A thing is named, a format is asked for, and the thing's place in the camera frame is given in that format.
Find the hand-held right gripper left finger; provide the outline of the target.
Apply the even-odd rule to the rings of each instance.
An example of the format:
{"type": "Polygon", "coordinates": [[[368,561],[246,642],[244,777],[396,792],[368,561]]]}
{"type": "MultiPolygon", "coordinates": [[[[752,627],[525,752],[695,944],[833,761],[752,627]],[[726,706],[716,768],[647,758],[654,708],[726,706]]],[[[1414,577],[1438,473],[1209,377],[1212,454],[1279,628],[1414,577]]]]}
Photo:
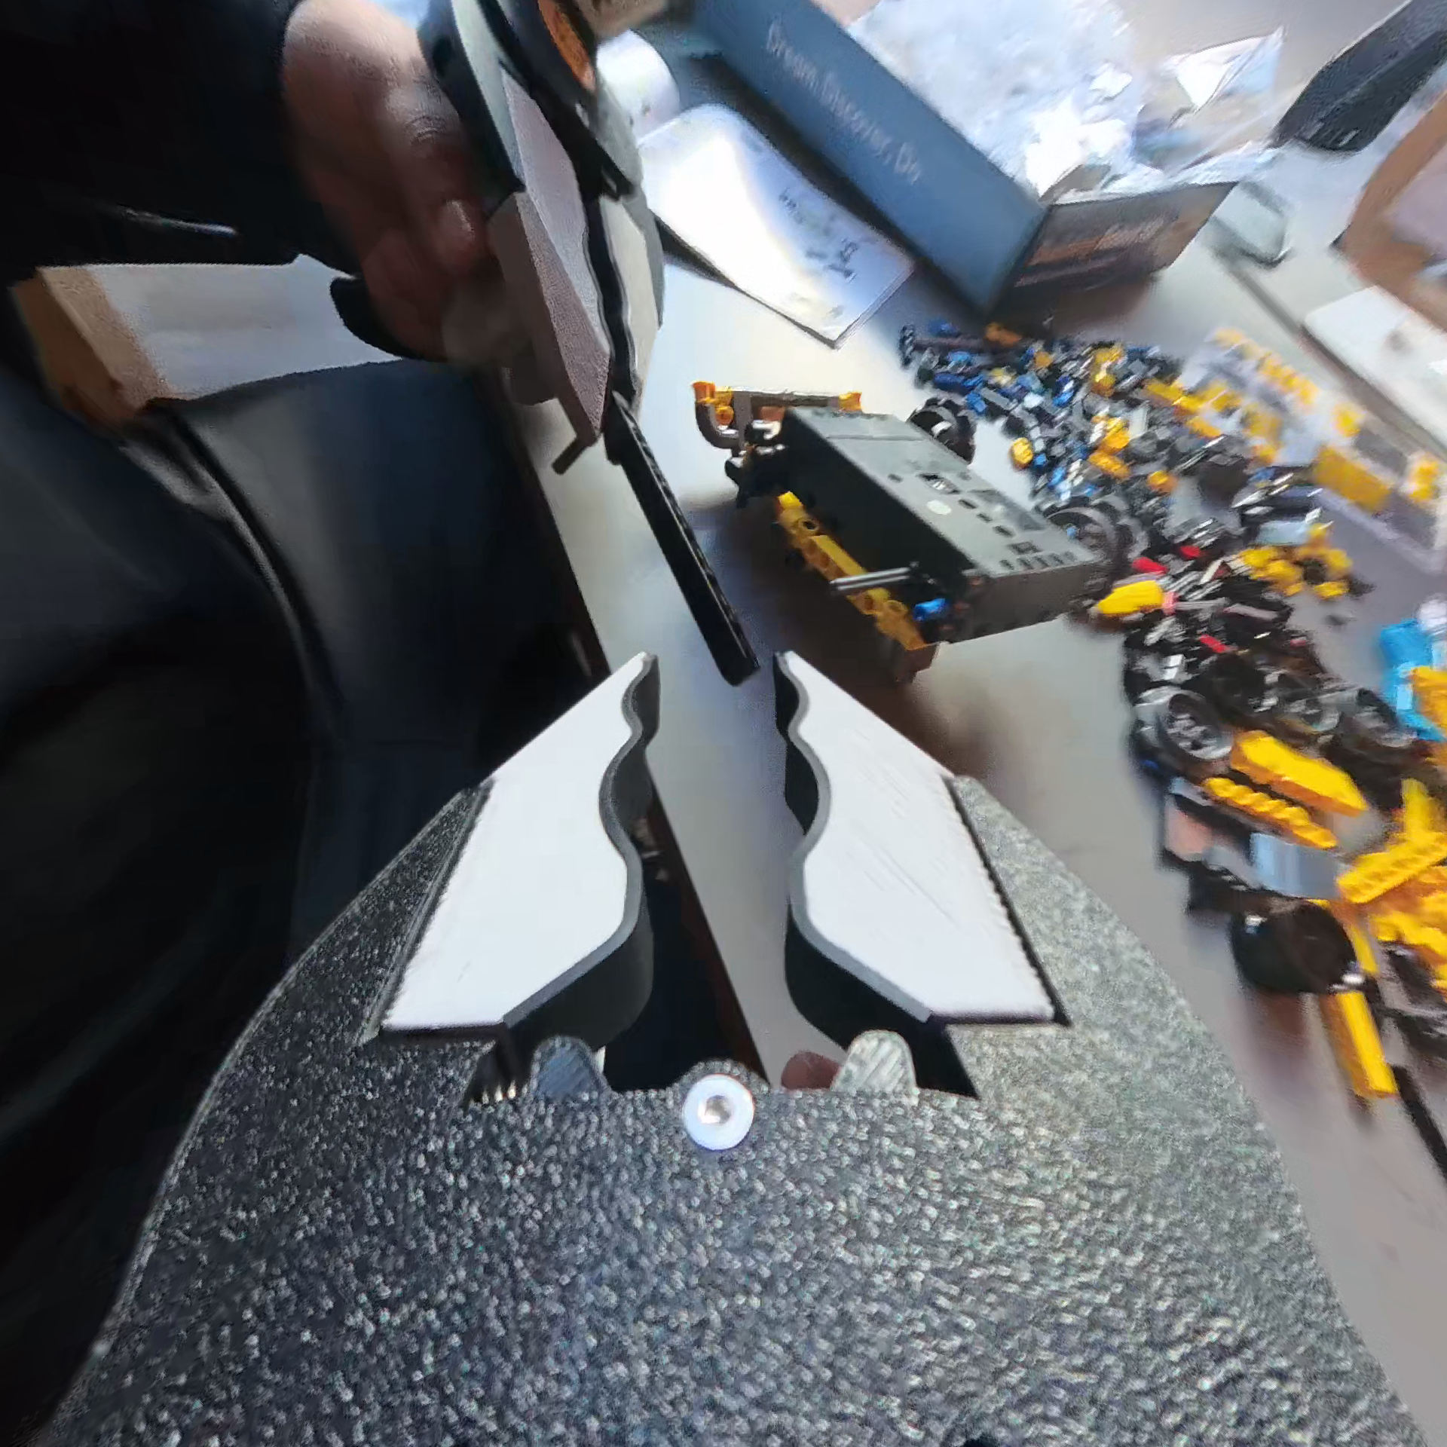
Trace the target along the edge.
{"type": "Polygon", "coordinates": [[[387,1037],[616,1037],[652,987],[633,840],[657,659],[637,652],[495,768],[402,947],[387,1037]]]}

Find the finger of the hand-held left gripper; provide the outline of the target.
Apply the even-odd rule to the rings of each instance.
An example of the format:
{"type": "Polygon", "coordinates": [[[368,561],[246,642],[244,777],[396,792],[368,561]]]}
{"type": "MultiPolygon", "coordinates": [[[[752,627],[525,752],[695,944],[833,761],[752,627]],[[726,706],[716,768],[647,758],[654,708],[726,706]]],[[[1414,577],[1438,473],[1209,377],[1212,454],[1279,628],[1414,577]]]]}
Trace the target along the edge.
{"type": "Polygon", "coordinates": [[[590,268],[587,217],[569,155],[520,81],[501,74],[520,187],[489,222],[509,339],[501,367],[523,404],[557,403],[571,425],[561,466],[602,434],[609,337],[590,268]]]}
{"type": "Polygon", "coordinates": [[[637,399],[663,315],[663,246],[642,193],[590,198],[590,267],[602,305],[611,387],[637,399]]]}

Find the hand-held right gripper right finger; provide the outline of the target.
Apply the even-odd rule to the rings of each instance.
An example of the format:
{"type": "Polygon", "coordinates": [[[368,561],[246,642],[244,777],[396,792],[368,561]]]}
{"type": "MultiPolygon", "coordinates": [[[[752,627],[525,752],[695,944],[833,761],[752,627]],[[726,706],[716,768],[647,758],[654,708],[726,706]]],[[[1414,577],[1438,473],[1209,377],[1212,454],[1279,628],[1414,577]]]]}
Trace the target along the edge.
{"type": "Polygon", "coordinates": [[[773,656],[790,940],[916,1025],[1040,1025],[1055,1000],[967,823],[957,778],[797,652],[773,656]]]}

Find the black long holed beam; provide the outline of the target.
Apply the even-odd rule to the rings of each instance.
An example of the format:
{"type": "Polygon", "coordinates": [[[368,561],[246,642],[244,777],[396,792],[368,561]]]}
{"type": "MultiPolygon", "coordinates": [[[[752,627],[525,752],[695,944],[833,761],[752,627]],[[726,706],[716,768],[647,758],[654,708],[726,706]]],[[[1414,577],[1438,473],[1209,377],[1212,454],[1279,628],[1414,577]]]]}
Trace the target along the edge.
{"type": "Polygon", "coordinates": [[[759,670],[757,656],[645,442],[633,410],[618,389],[609,391],[604,404],[602,442],[607,460],[623,472],[716,670],[726,684],[743,684],[759,670]]]}

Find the yellow toy vehicle model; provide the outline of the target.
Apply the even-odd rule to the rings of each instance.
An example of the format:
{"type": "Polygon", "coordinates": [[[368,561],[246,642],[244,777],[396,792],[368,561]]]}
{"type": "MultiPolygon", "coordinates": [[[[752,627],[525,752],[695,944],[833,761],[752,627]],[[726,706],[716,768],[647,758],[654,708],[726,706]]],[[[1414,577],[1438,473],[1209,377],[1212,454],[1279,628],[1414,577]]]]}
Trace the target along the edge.
{"type": "Polygon", "coordinates": [[[1109,554],[988,484],[959,408],[907,420],[861,396],[692,384],[699,434],[725,451],[742,508],[759,504],[792,565],[861,613],[900,680],[942,646],[1093,604],[1109,554]]]}

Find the person's left forearm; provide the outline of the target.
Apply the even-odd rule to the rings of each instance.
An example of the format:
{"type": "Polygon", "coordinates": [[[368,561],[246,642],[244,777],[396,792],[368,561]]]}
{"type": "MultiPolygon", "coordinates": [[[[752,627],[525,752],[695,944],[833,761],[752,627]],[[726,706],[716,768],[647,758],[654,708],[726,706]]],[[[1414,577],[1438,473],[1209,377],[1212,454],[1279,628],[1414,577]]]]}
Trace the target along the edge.
{"type": "Polygon", "coordinates": [[[296,3],[1,3],[3,284],[49,265],[294,260],[296,3]]]}

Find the grey desk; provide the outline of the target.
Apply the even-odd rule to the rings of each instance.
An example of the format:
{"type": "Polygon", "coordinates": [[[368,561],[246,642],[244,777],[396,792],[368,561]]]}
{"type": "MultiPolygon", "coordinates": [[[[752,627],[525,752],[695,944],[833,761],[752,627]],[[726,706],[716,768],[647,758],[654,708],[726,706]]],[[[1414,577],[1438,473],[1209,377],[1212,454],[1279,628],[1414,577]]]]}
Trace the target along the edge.
{"type": "Polygon", "coordinates": [[[1184,1066],[1229,1068],[1271,1135],[1321,1255],[1341,1276],[1441,1269],[1443,1173],[1414,1107],[1443,1123],[1443,1076],[1407,1064],[1415,1095],[1355,1099],[1315,1006],[1241,980],[1217,918],[1184,907],[1188,883],[1159,857],[1159,804],[1126,749],[1117,646],[1062,620],[948,647],[914,682],[895,684],[866,620],[819,597],[781,561],[756,511],[738,511],[719,453],[699,437],[688,384],[857,385],[868,404],[905,410],[912,387],[893,353],[909,317],[957,311],[912,275],[838,348],[805,336],[669,249],[663,325],[644,387],[642,430],[761,661],[726,684],[657,549],[623,472],[595,446],[563,475],[556,404],[520,408],[514,429],[554,535],[571,632],[599,677],[638,651],[657,659],[659,725],[645,761],[656,789],[654,842],[680,899],[678,937],[694,994],[716,1013],[726,1054],[778,1080],[787,1057],[840,1050],[795,1007],[783,973],[787,878],[802,832],[783,797],[785,740],[774,727],[771,656],[792,649],[899,733],[964,777],[981,845],[1010,887],[1040,876],[1024,920],[1079,1031],[1079,1002],[1105,994],[1141,1019],[1143,1042],[1098,1064],[1083,1088],[1104,1107],[1167,1038],[1153,997],[1169,978],[1198,1023],[1176,1069],[1153,1062],[1155,1095],[1184,1066]]]}

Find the instruction booklet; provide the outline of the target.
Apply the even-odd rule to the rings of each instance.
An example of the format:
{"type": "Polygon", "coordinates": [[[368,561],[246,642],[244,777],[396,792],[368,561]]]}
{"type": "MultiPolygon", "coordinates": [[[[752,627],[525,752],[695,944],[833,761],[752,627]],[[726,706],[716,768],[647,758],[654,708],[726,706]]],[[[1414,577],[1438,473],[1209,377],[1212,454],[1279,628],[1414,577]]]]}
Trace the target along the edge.
{"type": "Polygon", "coordinates": [[[638,144],[656,220],[745,296],[836,346],[911,277],[911,255],[805,179],[742,115],[695,105],[638,144]]]}

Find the blue cardboard box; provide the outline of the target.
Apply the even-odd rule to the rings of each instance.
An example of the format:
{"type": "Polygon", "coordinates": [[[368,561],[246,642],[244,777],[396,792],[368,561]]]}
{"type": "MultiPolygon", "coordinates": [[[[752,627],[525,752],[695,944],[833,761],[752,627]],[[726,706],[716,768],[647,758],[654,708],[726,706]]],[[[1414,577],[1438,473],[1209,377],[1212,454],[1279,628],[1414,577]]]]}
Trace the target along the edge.
{"type": "Polygon", "coordinates": [[[869,5],[694,3],[692,17],[719,58],[983,313],[1157,274],[1240,184],[1041,205],[850,38],[843,24],[869,5]]]}

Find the grey spoked wheel hub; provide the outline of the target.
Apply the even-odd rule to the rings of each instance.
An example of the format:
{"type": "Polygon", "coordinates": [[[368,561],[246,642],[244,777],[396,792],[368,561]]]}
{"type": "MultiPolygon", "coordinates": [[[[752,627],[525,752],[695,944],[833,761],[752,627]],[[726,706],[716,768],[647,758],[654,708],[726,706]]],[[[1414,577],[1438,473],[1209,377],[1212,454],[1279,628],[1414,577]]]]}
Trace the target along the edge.
{"type": "Polygon", "coordinates": [[[1133,702],[1129,740],[1153,770],[1197,782],[1229,770],[1234,733],[1203,696],[1159,685],[1133,702]]]}

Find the person's dark jeans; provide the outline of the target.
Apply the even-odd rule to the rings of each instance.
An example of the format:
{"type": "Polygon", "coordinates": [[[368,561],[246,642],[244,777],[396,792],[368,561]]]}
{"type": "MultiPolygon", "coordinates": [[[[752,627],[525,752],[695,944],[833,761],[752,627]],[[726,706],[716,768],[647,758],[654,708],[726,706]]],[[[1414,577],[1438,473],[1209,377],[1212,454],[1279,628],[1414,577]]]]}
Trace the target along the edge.
{"type": "Polygon", "coordinates": [[[501,417],[411,361],[160,403],[134,446],[270,589],[313,706],[294,938],[590,687],[501,417]]]}

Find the yellow thin holed beam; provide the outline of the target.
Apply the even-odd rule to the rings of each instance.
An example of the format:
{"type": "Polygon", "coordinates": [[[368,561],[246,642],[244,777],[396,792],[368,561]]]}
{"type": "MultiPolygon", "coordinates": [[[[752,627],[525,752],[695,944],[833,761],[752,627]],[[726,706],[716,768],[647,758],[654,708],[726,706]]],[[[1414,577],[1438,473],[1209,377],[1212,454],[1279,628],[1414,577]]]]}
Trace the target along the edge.
{"type": "Polygon", "coordinates": [[[1207,777],[1198,787],[1214,806],[1240,820],[1248,820],[1259,830],[1272,832],[1315,851],[1327,852],[1338,845],[1336,835],[1302,804],[1265,789],[1240,783],[1224,775],[1207,777]]]}

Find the black rubber tyre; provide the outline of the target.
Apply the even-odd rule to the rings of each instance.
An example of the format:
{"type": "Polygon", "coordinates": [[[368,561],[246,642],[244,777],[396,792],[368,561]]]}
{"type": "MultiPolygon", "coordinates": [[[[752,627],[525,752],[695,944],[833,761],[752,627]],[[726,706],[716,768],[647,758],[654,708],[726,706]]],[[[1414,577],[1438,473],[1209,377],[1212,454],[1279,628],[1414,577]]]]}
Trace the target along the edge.
{"type": "Polygon", "coordinates": [[[1264,992],[1324,997],[1362,982],[1350,935],[1319,902],[1284,899],[1233,914],[1228,942],[1240,976],[1264,992]]]}

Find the yellow flat holed panel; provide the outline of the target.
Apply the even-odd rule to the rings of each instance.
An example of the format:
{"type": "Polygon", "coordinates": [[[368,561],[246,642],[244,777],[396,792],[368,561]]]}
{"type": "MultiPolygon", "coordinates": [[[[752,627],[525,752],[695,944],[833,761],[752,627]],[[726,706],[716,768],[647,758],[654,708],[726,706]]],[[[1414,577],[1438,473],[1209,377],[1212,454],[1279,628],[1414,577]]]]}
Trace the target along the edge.
{"type": "Polygon", "coordinates": [[[1231,768],[1265,790],[1333,816],[1358,818],[1367,809],[1358,785],[1343,768],[1269,732],[1236,732],[1231,768]]]}

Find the clear plastic bag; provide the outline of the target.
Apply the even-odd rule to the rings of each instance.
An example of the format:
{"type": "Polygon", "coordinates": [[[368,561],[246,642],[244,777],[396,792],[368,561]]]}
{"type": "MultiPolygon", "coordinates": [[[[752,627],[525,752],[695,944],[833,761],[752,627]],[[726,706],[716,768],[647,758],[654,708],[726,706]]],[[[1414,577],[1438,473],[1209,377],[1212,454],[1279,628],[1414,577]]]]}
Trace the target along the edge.
{"type": "Polygon", "coordinates": [[[1041,205],[1231,186],[1283,113],[1283,29],[1148,60],[1107,1],[881,1],[843,27],[1041,205]]]}

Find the pile of yellow beams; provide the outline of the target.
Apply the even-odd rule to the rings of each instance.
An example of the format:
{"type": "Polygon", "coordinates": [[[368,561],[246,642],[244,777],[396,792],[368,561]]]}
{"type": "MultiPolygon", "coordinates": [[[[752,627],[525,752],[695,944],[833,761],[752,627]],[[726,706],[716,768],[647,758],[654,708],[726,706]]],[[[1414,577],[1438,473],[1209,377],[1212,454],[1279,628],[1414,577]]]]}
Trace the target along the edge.
{"type": "Polygon", "coordinates": [[[1386,840],[1348,863],[1326,904],[1350,951],[1317,1011],[1350,1093],[1367,1104],[1402,1097],[1384,1025],[1443,1062],[1443,808],[1419,780],[1403,782],[1400,799],[1386,840]]]}

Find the pile of small building pieces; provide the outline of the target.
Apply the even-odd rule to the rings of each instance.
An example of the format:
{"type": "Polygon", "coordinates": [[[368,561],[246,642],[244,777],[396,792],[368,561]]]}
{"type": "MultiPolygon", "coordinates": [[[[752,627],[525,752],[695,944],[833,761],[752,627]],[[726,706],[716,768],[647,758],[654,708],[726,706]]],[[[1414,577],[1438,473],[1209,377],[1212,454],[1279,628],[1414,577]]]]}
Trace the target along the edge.
{"type": "Polygon", "coordinates": [[[897,334],[899,363],[928,401],[971,430],[1007,437],[1028,503],[1078,522],[1109,554],[1109,585],[1155,575],[1166,609],[1126,625],[1128,697],[1159,685],[1203,696],[1228,727],[1322,747],[1360,708],[1296,623],[1295,601],[1364,596],[1334,546],[1322,494],[1291,466],[1264,463],[1205,420],[1179,385],[1183,361],[1157,348],[990,322],[974,334],[938,318],[897,334]]]}

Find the blue brick separator tool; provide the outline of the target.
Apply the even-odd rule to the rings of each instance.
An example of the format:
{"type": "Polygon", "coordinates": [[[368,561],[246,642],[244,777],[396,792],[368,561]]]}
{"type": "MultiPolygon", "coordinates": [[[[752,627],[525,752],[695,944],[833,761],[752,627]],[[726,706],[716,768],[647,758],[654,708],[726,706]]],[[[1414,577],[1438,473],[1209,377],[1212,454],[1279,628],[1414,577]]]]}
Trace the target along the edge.
{"type": "Polygon", "coordinates": [[[1412,616],[1388,623],[1377,632],[1379,656],[1383,659],[1381,696],[1396,721],[1429,742],[1438,742],[1443,733],[1422,713],[1417,704],[1414,673],[1420,668],[1436,668],[1445,659],[1445,623],[1443,615],[1427,620],[1412,616]]]}

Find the yellow sticker sheet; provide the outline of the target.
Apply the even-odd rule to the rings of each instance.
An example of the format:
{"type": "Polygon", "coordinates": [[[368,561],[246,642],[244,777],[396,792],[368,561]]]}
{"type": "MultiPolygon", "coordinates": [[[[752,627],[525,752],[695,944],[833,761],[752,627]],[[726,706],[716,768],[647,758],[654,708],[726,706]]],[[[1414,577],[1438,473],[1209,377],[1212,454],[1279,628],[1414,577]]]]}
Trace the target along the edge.
{"type": "Polygon", "coordinates": [[[1443,549],[1445,460],[1341,391],[1233,329],[1210,332],[1179,385],[1205,420],[1264,463],[1305,472],[1331,497],[1429,551],[1443,549]]]}

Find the white flat tray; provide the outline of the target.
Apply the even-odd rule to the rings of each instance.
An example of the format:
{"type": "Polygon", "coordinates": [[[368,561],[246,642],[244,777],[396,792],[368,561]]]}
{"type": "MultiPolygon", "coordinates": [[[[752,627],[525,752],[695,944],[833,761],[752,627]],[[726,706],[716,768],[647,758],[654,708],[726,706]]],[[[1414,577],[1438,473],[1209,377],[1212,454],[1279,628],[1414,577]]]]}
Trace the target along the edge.
{"type": "Polygon", "coordinates": [[[1303,317],[1303,330],[1329,356],[1422,429],[1443,429],[1445,332],[1371,286],[1319,305],[1303,317]]]}

